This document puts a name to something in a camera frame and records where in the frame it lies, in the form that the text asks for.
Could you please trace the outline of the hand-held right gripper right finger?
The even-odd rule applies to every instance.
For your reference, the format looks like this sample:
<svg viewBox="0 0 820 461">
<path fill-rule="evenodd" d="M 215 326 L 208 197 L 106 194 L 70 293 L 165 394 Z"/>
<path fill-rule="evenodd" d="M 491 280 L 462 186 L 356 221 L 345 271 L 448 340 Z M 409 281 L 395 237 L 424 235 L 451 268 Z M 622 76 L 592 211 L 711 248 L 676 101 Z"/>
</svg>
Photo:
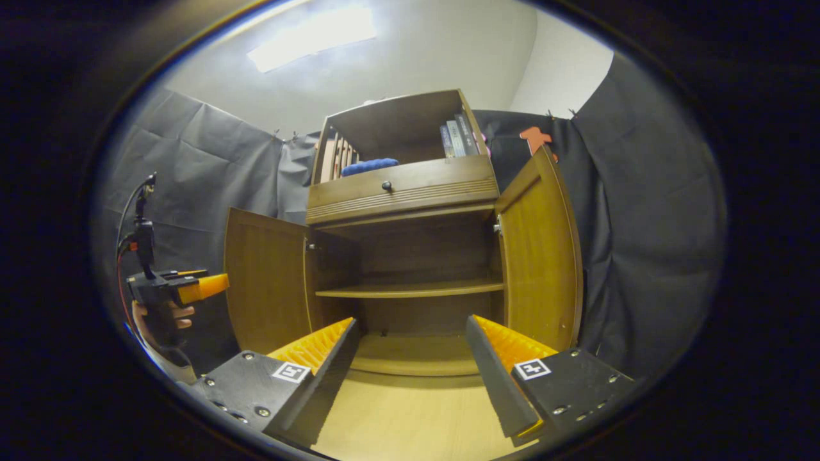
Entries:
<svg viewBox="0 0 820 461">
<path fill-rule="evenodd" d="M 559 352 L 477 315 L 466 320 L 466 341 L 504 437 L 515 446 L 585 431 L 637 386 L 585 350 Z"/>
</svg>

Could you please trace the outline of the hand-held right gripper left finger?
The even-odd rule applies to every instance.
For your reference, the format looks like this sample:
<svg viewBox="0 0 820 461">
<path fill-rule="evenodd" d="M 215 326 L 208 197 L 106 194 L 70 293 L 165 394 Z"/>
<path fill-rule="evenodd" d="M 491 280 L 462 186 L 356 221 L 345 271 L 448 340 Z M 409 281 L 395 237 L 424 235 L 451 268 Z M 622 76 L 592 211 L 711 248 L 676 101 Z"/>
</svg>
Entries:
<svg viewBox="0 0 820 461">
<path fill-rule="evenodd" d="M 357 320 L 349 317 L 269 354 L 244 350 L 197 379 L 192 391 L 254 431 L 311 448 L 359 340 Z"/>
</svg>

